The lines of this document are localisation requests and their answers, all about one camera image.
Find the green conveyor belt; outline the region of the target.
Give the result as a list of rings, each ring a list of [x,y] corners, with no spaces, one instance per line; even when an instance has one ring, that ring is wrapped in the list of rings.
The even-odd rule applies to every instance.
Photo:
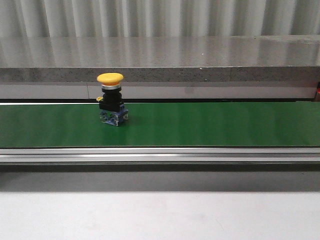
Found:
[[[2,171],[318,171],[317,102],[4,104]]]

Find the grey granite counter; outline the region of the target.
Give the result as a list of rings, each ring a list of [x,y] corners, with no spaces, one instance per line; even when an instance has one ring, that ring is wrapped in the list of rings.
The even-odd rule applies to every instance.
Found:
[[[320,99],[317,35],[4,37],[0,99],[89,101],[120,73],[128,101]]]

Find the white pleated curtain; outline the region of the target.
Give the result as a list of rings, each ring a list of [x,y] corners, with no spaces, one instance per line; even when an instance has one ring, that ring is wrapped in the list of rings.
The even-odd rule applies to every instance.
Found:
[[[2,37],[317,35],[317,0],[3,0]]]

